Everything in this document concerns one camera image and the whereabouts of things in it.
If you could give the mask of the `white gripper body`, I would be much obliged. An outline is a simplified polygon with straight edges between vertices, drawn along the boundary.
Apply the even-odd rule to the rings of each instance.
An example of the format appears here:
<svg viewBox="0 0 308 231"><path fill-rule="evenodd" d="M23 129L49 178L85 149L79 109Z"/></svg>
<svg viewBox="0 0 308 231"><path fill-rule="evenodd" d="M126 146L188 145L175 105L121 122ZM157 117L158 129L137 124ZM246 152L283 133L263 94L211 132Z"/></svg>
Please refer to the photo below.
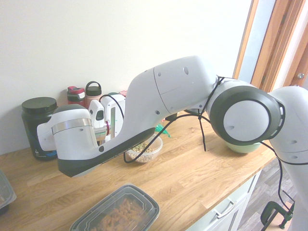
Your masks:
<svg viewBox="0 0 308 231"><path fill-rule="evenodd" d="M109 134L105 140L116 137L122 129L126 98L121 94L105 96L101 99L104 107L104 118L109 125Z"/></svg>

